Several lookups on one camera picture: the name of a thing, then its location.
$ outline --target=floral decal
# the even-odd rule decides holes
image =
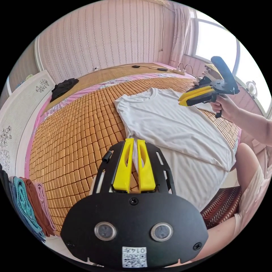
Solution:
[[[11,139],[11,127],[3,129],[0,134],[0,163],[3,170],[9,170],[10,156],[9,152],[5,149],[8,146],[7,141]]]
[[[43,92],[47,87],[49,86],[48,81],[45,79],[42,79],[40,81],[40,86],[36,86],[36,92],[41,93]]]

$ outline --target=white fan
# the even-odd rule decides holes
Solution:
[[[257,96],[257,88],[256,88],[256,83],[254,81],[248,81],[246,83],[248,92],[252,95],[252,96]]]

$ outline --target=window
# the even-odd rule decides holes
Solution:
[[[256,83],[257,99],[264,111],[267,112],[272,101],[269,88],[257,63],[241,43],[240,61],[236,77],[244,84],[248,81],[254,81]]]
[[[211,18],[210,16],[206,15],[205,13],[203,12],[200,12],[200,11],[196,11],[196,14],[197,14],[197,17],[198,19],[201,19],[201,20],[204,20],[204,21],[208,21],[208,22],[211,22],[211,23],[215,23],[217,25],[220,25],[222,26],[220,23],[218,23],[216,20],[214,20],[213,18]]]
[[[191,10],[191,38],[187,54],[211,63],[212,56],[220,56],[232,71],[236,80],[246,87],[254,81],[257,88],[255,101],[265,117],[272,114],[272,97],[267,83],[247,49],[216,20]]]
[[[212,56],[220,56],[233,71],[236,52],[236,38],[229,31],[208,23],[198,23],[196,56],[209,61]]]

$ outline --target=qr code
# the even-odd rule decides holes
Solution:
[[[147,267],[146,247],[122,247],[123,267]]]

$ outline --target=curtain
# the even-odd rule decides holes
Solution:
[[[191,28],[189,7],[173,2],[175,9],[175,32],[170,58],[170,66],[178,67],[186,49]]]

